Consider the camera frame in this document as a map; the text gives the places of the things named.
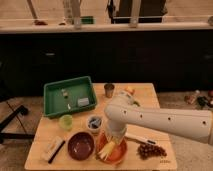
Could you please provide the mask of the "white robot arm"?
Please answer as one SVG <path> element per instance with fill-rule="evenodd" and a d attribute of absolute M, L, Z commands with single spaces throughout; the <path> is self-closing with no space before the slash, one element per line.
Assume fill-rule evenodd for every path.
<path fill-rule="evenodd" d="M 134 97 L 121 91 L 106 105 L 107 129 L 111 136 L 121 138 L 127 125 L 174 134 L 213 146 L 213 113 L 209 110 L 143 108 Z"/>

